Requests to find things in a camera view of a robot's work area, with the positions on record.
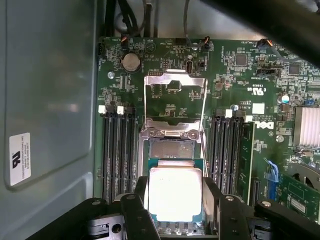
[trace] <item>pcie slot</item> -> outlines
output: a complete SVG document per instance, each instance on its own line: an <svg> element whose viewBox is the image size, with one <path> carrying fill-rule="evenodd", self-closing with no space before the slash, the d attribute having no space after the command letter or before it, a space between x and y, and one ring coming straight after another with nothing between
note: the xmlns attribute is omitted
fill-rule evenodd
<svg viewBox="0 0 320 240"><path fill-rule="evenodd" d="M256 201L259 199L259 194L260 194L260 180L253 180L252 181L252 186L251 186L251 199L250 199L250 205L252 207L255 206Z"/></svg>
<svg viewBox="0 0 320 240"><path fill-rule="evenodd" d="M241 118L215 116L211 123L211 177L223 194L234 194L238 171Z"/></svg>

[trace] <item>capacitor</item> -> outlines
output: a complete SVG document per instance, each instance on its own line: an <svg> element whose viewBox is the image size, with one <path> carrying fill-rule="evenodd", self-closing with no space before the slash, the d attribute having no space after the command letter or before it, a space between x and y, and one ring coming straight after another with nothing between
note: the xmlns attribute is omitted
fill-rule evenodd
<svg viewBox="0 0 320 240"><path fill-rule="evenodd" d="M134 73L140 69L141 66L141 61L139 57L135 53L128 53L126 54L122 61L122 66L123 68L129 72L129 73Z"/></svg>
<svg viewBox="0 0 320 240"><path fill-rule="evenodd" d="M290 97L288 95L286 95L286 94L285 95L280 94L278 96L277 101L278 101L279 104L288 104L289 101L290 101Z"/></svg>
<svg viewBox="0 0 320 240"><path fill-rule="evenodd" d="M238 105L231 105L231 110L232 111L238 111L239 110L239 106Z"/></svg>

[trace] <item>blue connector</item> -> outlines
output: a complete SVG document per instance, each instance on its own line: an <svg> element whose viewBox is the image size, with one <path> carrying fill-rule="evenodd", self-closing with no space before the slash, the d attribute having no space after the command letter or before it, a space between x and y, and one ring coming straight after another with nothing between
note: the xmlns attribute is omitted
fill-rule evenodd
<svg viewBox="0 0 320 240"><path fill-rule="evenodd" d="M264 159L269 165L269 171L265 173L264 178L267 179L267 198L275 200L276 190L279 183L279 169L272 161Z"/></svg>

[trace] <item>chip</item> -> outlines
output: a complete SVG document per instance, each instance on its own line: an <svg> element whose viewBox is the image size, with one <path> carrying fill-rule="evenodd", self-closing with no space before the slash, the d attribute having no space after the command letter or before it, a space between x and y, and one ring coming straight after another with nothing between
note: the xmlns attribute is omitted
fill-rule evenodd
<svg viewBox="0 0 320 240"><path fill-rule="evenodd" d="M246 66L247 65L247 55L245 55L245 54L237 54L235 56L235 65Z"/></svg>
<svg viewBox="0 0 320 240"><path fill-rule="evenodd" d="M289 65L289 74L298 75L300 73L300 64L298 63L291 63Z"/></svg>
<svg viewBox="0 0 320 240"><path fill-rule="evenodd" d="M215 89L216 90L222 90L222 88L224 87L224 84L221 82L218 82L215 84Z"/></svg>

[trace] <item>sticker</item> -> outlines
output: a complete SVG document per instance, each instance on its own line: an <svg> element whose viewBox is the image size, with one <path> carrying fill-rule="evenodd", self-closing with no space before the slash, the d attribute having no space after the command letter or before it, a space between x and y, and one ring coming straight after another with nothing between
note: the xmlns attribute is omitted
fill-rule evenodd
<svg viewBox="0 0 320 240"><path fill-rule="evenodd" d="M30 133L9 137L10 186L31 177Z"/></svg>
<svg viewBox="0 0 320 240"><path fill-rule="evenodd" d="M264 103L253 103L252 104L252 114L265 114L265 104Z"/></svg>
<svg viewBox="0 0 320 240"><path fill-rule="evenodd" d="M300 210L304 214L306 214L306 207L303 206L300 202L297 200L291 198L291 205L294 206L296 209Z"/></svg>

